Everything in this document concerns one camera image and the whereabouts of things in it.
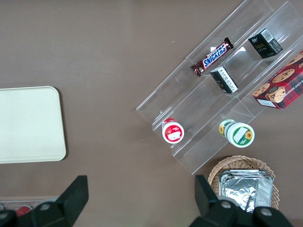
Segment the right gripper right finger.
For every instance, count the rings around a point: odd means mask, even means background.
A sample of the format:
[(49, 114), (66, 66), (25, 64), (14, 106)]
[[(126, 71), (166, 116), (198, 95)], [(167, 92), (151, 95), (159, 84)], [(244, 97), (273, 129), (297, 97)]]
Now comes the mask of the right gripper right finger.
[(204, 175), (195, 176), (195, 200), (200, 211), (192, 227), (291, 227), (280, 211), (257, 207), (248, 213), (228, 200), (216, 196)]

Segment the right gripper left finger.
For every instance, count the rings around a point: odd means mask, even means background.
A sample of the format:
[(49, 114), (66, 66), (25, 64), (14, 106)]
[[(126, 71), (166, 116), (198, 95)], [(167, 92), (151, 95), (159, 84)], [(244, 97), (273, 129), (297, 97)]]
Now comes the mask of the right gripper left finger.
[(89, 199), (88, 178), (79, 175), (56, 201), (46, 201), (17, 219), (18, 227), (72, 227)]

